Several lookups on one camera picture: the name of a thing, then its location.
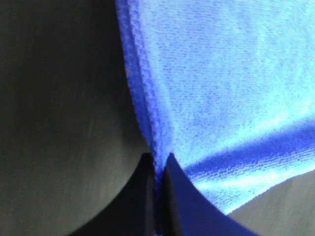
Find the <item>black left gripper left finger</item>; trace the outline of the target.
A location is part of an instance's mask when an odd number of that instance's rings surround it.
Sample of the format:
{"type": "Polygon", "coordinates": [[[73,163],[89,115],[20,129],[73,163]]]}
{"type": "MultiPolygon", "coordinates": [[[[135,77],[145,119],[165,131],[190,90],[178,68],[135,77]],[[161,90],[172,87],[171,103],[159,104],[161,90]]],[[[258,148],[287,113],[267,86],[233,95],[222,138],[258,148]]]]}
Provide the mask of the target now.
{"type": "Polygon", "coordinates": [[[71,236],[153,236],[154,165],[144,153],[118,195],[71,236]]]}

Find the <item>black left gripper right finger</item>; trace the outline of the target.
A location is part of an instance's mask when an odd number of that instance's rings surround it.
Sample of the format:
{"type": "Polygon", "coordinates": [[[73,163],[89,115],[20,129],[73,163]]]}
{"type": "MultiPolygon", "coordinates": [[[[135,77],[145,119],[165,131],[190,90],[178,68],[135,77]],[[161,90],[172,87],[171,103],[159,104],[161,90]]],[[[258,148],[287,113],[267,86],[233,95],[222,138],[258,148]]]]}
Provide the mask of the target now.
{"type": "Polygon", "coordinates": [[[220,212],[192,184],[174,154],[162,176],[163,236],[255,236],[257,233],[220,212]]]}

